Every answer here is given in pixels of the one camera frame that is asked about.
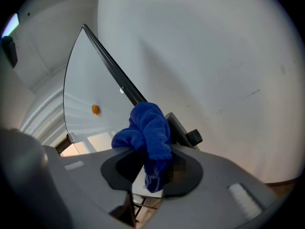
grey plastic surface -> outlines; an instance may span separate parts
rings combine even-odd
[[[126,150],[128,148],[120,147],[81,156],[61,157],[61,161],[64,166],[78,161],[83,162],[83,166],[68,170],[69,176],[92,201],[110,213],[116,207],[124,205],[127,192],[113,190],[102,176],[101,166],[107,159]]]
[[[0,141],[0,167],[9,186],[47,228],[130,228],[107,213],[123,205],[126,191],[110,189],[100,175],[102,163],[127,148],[61,158],[56,149],[43,148],[22,133],[0,131]],[[233,162],[184,146],[171,148],[199,161],[203,178],[191,193],[164,198],[144,228],[254,229],[281,206],[266,185]],[[80,160],[83,166],[67,172],[64,165]],[[263,209],[251,221],[227,189],[235,183],[241,183]]]
[[[54,148],[44,148],[56,188],[70,212],[73,228],[130,228],[103,211],[71,180]]]
[[[6,130],[0,130],[0,143],[0,168],[9,187],[45,228],[130,228],[71,180],[55,148]]]
[[[199,185],[183,197],[164,198],[154,217],[145,226],[155,228],[232,229],[248,222],[228,186],[241,183],[263,209],[275,202],[275,194],[233,162],[191,148],[172,149],[194,157],[203,167]]]

